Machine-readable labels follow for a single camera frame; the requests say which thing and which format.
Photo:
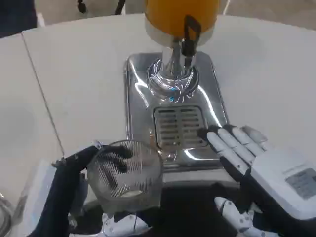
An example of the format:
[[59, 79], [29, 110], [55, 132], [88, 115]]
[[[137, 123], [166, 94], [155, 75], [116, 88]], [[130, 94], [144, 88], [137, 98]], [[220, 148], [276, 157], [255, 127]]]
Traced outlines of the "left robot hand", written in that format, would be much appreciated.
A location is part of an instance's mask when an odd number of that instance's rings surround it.
[[25, 186], [13, 216], [13, 237], [73, 237], [68, 215], [76, 198], [84, 203], [82, 171], [100, 153], [119, 171], [126, 173], [124, 160], [132, 151], [124, 146], [93, 145], [54, 164], [41, 163], [28, 186]]

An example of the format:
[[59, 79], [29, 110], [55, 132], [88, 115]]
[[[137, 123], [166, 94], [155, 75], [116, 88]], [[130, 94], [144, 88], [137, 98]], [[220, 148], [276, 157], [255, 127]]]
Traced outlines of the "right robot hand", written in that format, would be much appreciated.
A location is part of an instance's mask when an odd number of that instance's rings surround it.
[[274, 148], [265, 135], [249, 126], [212, 126], [197, 134], [239, 183], [240, 203], [214, 199], [237, 236], [315, 236], [315, 165], [297, 151]]

